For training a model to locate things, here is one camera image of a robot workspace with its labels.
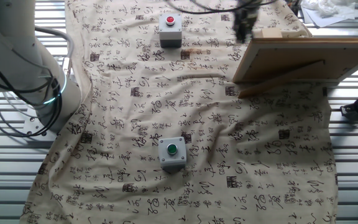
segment wire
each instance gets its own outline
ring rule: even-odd
[[[201,14],[212,14],[212,13],[220,13],[220,12],[234,12],[236,10],[239,9],[243,9],[243,8],[255,8],[255,7],[259,7],[259,6],[264,6],[267,4],[271,4],[274,2],[277,2],[278,0],[271,0],[269,2],[266,3],[262,3],[262,4],[255,4],[255,2],[259,1],[259,0],[251,0],[250,2],[244,3],[241,6],[232,8],[232,9],[211,9],[209,7],[203,6],[200,3],[196,2],[196,0],[190,0],[192,3],[196,4],[199,7],[202,7],[203,9],[209,10],[207,12],[192,12],[192,11],[186,11],[183,9],[180,9],[179,7],[176,7],[175,5],[172,4],[171,0],[164,0],[169,6],[171,6],[172,8],[180,11],[180,12],[184,12],[184,13],[189,13],[189,14],[196,14],[196,15],[201,15]]]
[[[35,30],[39,31],[39,32],[44,32],[47,34],[58,35],[60,37],[63,37],[65,40],[67,40],[67,42],[69,43],[67,57],[71,58],[71,56],[73,55],[73,51],[74,51],[74,41],[68,34],[66,34],[64,32],[60,32],[59,30],[50,29],[50,28],[46,28],[46,27],[39,27],[39,26],[35,26]]]
[[[19,97],[17,97],[17,96],[14,96],[11,92],[7,91],[7,92],[4,92],[4,93],[6,93],[7,95],[9,94],[9,96],[14,98],[15,100],[20,100],[20,102],[18,102],[19,104],[24,105],[24,106],[26,106],[26,107],[28,107],[28,108],[30,108],[32,110],[35,110],[35,108],[33,106],[28,105],[27,103],[21,102],[21,99]]]
[[[30,105],[32,105],[32,106],[42,106],[43,103],[44,103],[44,101],[47,99],[47,97],[48,97],[48,92],[49,92],[49,86],[50,86],[50,84],[52,83],[52,80],[55,79],[55,78],[53,77],[52,73],[50,73],[49,75],[51,76],[51,80],[50,80],[48,83],[46,83],[46,86],[48,86],[48,87],[47,87],[47,90],[46,90],[46,92],[45,92],[44,99],[42,100],[41,103],[32,103],[32,102],[28,101],[26,98],[24,98],[24,97],[21,95],[21,93],[20,93],[19,91],[17,91],[17,90],[12,86],[12,84],[7,80],[7,78],[6,78],[6,77],[2,74],[2,72],[0,71],[0,79],[7,85],[7,87],[9,88],[8,90],[13,91],[20,99],[22,99],[24,102],[26,102],[26,103],[28,103],[28,104],[30,104]]]
[[[53,84],[55,85],[59,85],[58,82],[56,80],[53,81]],[[60,87],[56,88],[55,93],[59,93],[60,92]],[[36,133],[32,133],[32,134],[25,134],[25,133],[22,133],[20,131],[18,131],[16,128],[12,127],[4,118],[4,116],[1,114],[1,111],[0,111],[0,117],[2,119],[2,121],[8,125],[13,131],[15,131],[17,134],[12,134],[12,133],[9,133],[7,131],[5,131],[1,126],[0,126],[0,130],[4,133],[4,134],[7,134],[8,136],[12,136],[12,137],[19,137],[19,138],[29,138],[29,137],[34,137],[34,136],[38,136],[38,135],[41,135],[43,134],[44,132],[46,132],[47,130],[50,129],[50,127],[52,127],[52,125],[55,124],[56,120],[58,119],[59,115],[60,115],[60,112],[62,111],[62,96],[60,94],[58,94],[57,96],[57,100],[55,100],[53,102],[53,114],[50,118],[50,120],[48,121],[48,123],[39,131],[37,131]]]
[[[17,107],[11,102],[11,100],[8,98],[8,95],[6,94],[6,92],[3,92],[3,95],[5,96],[5,100],[6,100],[13,108],[15,108],[15,110],[16,110],[17,112],[19,112],[19,113],[21,113],[21,114],[23,114],[23,115],[26,115],[26,116],[28,116],[28,117],[30,117],[30,118],[44,118],[44,117],[47,116],[47,115],[43,115],[43,116],[32,116],[32,115],[29,115],[29,114],[27,114],[27,113],[21,111],[19,108],[17,108]]]
[[[34,89],[31,89],[31,90],[16,90],[16,91],[18,91],[19,93],[34,93],[36,91],[39,91],[39,90],[45,88],[47,85],[48,85],[48,83],[43,84],[42,86],[34,88]],[[0,84],[0,88],[2,88],[3,90],[9,90],[8,87],[6,87],[4,85],[1,85],[1,84]]]
[[[58,35],[60,37],[63,37],[65,40],[67,40],[67,42],[69,43],[67,57],[71,58],[71,56],[73,55],[73,51],[74,51],[74,41],[70,37],[70,35],[68,35],[64,32],[61,32],[59,30],[50,29],[50,28],[46,28],[46,27],[39,27],[39,26],[35,26],[35,31],[44,32],[46,34]]]

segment tablecloth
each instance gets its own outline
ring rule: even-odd
[[[324,85],[239,100],[246,86],[231,79],[247,44],[235,44],[232,14],[182,14],[182,48],[162,49],[158,17],[170,12],[164,1],[66,0],[82,102],[42,163],[21,223],[334,223]],[[255,30],[264,27],[310,36],[283,1],[261,7]],[[185,140],[186,167],[168,173],[158,144],[174,137]]]

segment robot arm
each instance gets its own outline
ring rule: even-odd
[[[80,90],[35,37],[34,14],[35,0],[0,1],[0,91],[13,91],[58,132],[78,108]]]
[[[237,0],[237,6],[248,3],[249,0]],[[234,11],[233,29],[236,32],[237,42],[243,44],[252,38],[252,28],[258,19],[259,7],[241,8]]]

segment white paper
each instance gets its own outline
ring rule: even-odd
[[[321,17],[320,13],[318,11],[306,9],[302,7],[302,12],[305,17],[305,23],[312,23],[314,22],[319,27],[326,27],[331,24],[335,24],[337,22],[345,21],[346,18],[342,17]],[[358,17],[358,9],[354,11],[353,18]]]
[[[308,23],[313,23],[313,20],[311,19],[311,17],[309,16],[308,12],[305,10],[304,7],[302,7],[302,12],[303,12],[303,18],[305,20],[305,24],[308,24]]]
[[[314,10],[305,9],[305,8],[303,8],[302,10],[304,10],[304,12],[309,14],[309,16],[313,20],[313,22],[319,27],[326,27],[331,24],[335,24],[337,22],[346,20],[345,18],[339,18],[339,17],[322,18],[319,14],[319,11],[314,11]]]

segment wooden frame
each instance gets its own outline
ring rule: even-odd
[[[233,82],[266,81],[321,60],[324,66],[301,70],[293,80],[341,82],[358,70],[358,38],[253,39]]]

